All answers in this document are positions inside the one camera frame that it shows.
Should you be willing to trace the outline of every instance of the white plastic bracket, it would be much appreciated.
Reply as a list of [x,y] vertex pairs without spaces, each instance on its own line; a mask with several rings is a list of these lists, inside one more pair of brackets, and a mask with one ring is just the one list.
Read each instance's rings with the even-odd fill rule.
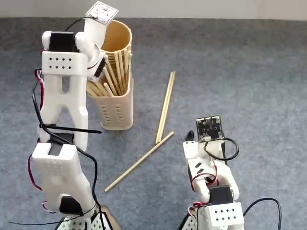
[[[48,209],[59,211],[63,194],[71,195],[83,212],[94,205],[90,183],[82,172],[75,145],[63,145],[58,156],[48,155],[50,143],[38,143],[32,158],[42,174],[41,187],[46,193]],[[84,216],[91,217],[94,210]]]
[[[40,111],[45,124],[55,124],[63,108],[67,108],[75,128],[88,128],[86,109],[87,57],[81,53],[49,52],[42,54],[44,75],[44,105]],[[70,77],[68,92],[62,89],[64,76]],[[87,147],[87,133],[75,132],[75,144],[82,150]],[[47,142],[50,135],[40,129],[39,138]]]
[[201,208],[199,223],[202,229],[244,230],[244,217],[241,203],[212,205]]
[[[223,141],[216,140],[208,142],[206,149],[212,154],[223,157],[222,144]],[[215,175],[213,161],[204,151],[204,142],[185,141],[182,143],[186,161],[189,165],[191,177],[195,177],[200,173],[210,173]],[[233,199],[239,198],[239,188],[234,180],[230,168],[223,161],[214,160],[217,167],[217,180],[219,185],[227,184],[233,192]],[[204,176],[200,176],[193,181],[195,191],[200,194],[201,202],[208,203],[210,199],[209,189],[204,180]]]

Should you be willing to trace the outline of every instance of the red wire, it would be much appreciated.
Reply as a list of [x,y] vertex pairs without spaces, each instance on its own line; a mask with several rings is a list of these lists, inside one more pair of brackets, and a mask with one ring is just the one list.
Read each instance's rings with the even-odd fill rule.
[[33,176],[32,176],[31,165],[30,165],[30,159],[31,159],[31,157],[32,157],[32,154],[28,157],[28,161],[27,161],[29,176],[30,176],[30,179],[31,179],[31,182],[32,182],[33,186],[34,186],[35,188],[37,188],[38,190],[42,191],[43,189],[35,183],[34,178],[33,178]]
[[40,88],[41,88],[41,96],[40,96],[40,108],[43,107],[44,105],[44,94],[45,94],[45,90],[44,90],[44,81],[43,79],[40,77],[40,74],[38,73],[39,71],[41,71],[40,69],[36,69],[35,70],[35,77],[39,80],[40,82]]
[[45,204],[47,203],[47,201],[44,201],[43,203],[42,203],[42,206],[43,206],[43,208],[44,208],[44,210],[46,210],[46,211],[48,211],[48,212],[50,212],[50,213],[56,213],[56,212],[53,212],[53,211],[51,211],[51,210],[49,210],[48,208],[46,208],[46,206],[45,206]]
[[198,178],[198,177],[200,177],[200,176],[208,175],[208,176],[213,176],[213,177],[214,177],[213,180],[212,180],[212,182],[210,182],[210,183],[207,184],[208,186],[214,184],[214,183],[217,181],[217,167],[216,167],[215,163],[214,163],[214,168],[215,168],[215,175],[213,175],[213,174],[211,174],[211,173],[203,172],[203,173],[197,174],[196,176],[194,176],[194,177],[192,178],[192,180],[191,180],[191,187],[192,187],[193,192],[195,192],[193,182],[194,182],[194,180],[195,180],[196,178]]

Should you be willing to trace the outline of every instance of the beige plastic container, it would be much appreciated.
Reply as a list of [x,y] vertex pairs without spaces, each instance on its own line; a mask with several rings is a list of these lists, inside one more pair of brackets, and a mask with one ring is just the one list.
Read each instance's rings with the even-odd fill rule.
[[95,100],[101,126],[107,130],[126,130],[133,125],[133,77],[128,81],[127,92],[118,97],[91,97]]
[[113,20],[106,28],[106,36],[101,49],[108,55],[112,69],[116,69],[115,53],[120,52],[120,58],[124,58],[124,50],[131,51],[132,32],[122,22]]

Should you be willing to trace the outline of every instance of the white wall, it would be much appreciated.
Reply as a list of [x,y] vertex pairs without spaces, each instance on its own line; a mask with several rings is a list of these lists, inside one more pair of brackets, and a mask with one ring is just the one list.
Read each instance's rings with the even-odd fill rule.
[[[307,0],[101,0],[118,17],[307,20]],[[0,17],[80,17],[96,0],[0,0]]]

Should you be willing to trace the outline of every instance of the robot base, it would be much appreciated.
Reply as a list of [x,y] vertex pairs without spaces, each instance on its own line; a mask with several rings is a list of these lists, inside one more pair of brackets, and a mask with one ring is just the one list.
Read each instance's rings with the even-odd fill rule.
[[[102,218],[106,230],[121,230],[120,225],[114,216],[110,213],[107,206],[102,206]],[[92,217],[92,226],[87,228],[83,218],[72,219],[59,223],[55,230],[102,230],[102,225],[100,221],[100,214],[98,209],[94,216]]]
[[187,214],[181,222],[178,230],[197,230],[197,221],[194,217]]

